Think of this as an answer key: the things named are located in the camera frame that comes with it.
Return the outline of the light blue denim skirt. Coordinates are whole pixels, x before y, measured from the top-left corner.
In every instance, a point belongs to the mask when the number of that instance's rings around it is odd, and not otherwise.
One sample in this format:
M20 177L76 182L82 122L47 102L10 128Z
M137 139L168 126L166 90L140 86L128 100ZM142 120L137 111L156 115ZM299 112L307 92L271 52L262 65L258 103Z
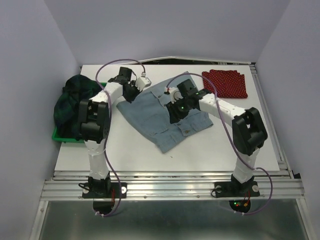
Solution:
M133 102L119 102L116 107L125 120L143 137L155 144L162 153L166 153L202 130L214 124L209 114L197 109L177 123L170 123L166 104L170 96L164 94L170 80L159 82L140 93Z

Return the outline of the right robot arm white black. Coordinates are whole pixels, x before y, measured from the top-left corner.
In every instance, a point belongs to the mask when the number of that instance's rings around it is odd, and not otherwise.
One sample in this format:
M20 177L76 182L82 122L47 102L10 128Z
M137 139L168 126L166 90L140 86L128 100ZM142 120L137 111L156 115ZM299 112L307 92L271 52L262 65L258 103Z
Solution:
M255 107L237 107L207 89L199 90L190 79L176 87L166 86L164 93L170 97L165 105L170 123L178 123L191 110L199 110L219 118L223 127L231 127L227 137L236 154L236 164L230 181L214 183L211 195L214 198L231 198L260 195L253 171L260 149L268 138L260 112Z

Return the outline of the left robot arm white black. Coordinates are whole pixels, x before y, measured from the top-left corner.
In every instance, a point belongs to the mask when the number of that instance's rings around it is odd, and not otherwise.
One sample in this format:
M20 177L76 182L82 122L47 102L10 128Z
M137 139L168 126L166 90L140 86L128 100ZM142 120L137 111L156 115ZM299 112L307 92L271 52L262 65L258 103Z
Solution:
M121 67L118 74L105 85L98 84L101 90L87 100L81 100L78 107L79 136L83 139L88 152L89 176L80 183L84 199L111 198L117 187L111 183L110 170L106 161L106 143L109 136L112 104L124 97L132 102L140 93L132 80L133 71Z

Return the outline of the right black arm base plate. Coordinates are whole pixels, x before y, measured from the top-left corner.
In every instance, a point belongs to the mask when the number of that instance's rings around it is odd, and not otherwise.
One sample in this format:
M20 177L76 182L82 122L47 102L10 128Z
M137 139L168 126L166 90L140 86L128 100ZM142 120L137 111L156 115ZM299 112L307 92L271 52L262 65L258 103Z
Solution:
M210 194L214 198L244 198L249 196L259 197L260 191L256 181L249 184L218 181L214 183L214 188Z

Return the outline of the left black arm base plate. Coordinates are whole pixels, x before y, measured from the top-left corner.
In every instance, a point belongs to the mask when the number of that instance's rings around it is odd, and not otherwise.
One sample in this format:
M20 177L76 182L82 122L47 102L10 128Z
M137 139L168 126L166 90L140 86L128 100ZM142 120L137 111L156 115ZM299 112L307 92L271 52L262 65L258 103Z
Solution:
M121 188L119 188L118 182L111 182L111 187L108 193L96 193L89 189L89 184L79 183L78 186L82 189L83 199L125 199L127 197L128 184L121 182Z

